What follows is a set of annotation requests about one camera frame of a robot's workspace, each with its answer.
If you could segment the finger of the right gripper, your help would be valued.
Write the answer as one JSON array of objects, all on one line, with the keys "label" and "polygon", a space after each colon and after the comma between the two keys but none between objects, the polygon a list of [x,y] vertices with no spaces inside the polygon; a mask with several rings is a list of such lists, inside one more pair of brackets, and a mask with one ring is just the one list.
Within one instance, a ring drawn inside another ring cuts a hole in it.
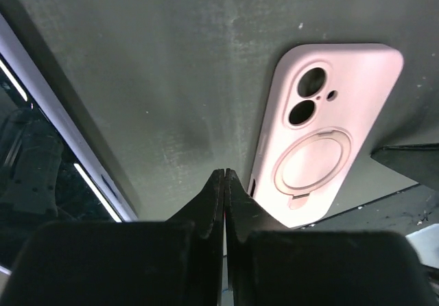
[{"label": "finger of the right gripper", "polygon": [[437,143],[383,146],[370,157],[421,185],[438,186]]}]

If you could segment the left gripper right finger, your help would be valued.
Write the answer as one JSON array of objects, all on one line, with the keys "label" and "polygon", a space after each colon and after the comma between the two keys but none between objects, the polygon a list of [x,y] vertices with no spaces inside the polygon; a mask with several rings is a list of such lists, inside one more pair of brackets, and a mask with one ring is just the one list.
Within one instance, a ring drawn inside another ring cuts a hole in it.
[{"label": "left gripper right finger", "polygon": [[290,229],[224,181],[228,286],[236,305],[437,305],[428,270],[392,231]]}]

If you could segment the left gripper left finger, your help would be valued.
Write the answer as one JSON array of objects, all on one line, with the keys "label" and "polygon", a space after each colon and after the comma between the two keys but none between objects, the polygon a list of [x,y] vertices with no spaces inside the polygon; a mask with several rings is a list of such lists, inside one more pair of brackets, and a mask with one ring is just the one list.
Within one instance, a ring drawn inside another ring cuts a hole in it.
[{"label": "left gripper left finger", "polygon": [[8,305],[219,305],[225,173],[164,222],[53,223],[26,243]]}]

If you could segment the pink phone case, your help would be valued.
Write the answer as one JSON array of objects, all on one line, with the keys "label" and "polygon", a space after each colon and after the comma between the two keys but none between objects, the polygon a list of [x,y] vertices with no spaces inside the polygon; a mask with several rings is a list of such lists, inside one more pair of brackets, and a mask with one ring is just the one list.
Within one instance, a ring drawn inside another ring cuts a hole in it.
[{"label": "pink phone case", "polygon": [[272,77],[249,194],[288,228],[334,203],[403,70],[379,43],[308,44],[286,52]]}]

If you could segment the blue smartphone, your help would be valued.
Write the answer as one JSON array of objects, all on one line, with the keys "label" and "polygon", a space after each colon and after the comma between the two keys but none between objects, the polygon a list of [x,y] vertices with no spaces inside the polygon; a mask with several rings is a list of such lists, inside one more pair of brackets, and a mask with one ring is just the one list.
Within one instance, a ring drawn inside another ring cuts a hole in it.
[{"label": "blue smartphone", "polygon": [[49,222],[117,222],[58,129],[1,60],[1,271]]}]

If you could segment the lavender phone case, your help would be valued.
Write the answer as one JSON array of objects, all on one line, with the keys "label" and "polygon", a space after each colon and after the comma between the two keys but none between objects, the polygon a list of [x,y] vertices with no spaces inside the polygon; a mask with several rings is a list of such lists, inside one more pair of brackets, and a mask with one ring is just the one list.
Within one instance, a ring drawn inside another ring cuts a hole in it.
[{"label": "lavender phone case", "polygon": [[1,17],[1,71],[25,102],[39,106],[67,142],[78,159],[74,168],[111,218],[116,222],[138,220],[4,17]]}]

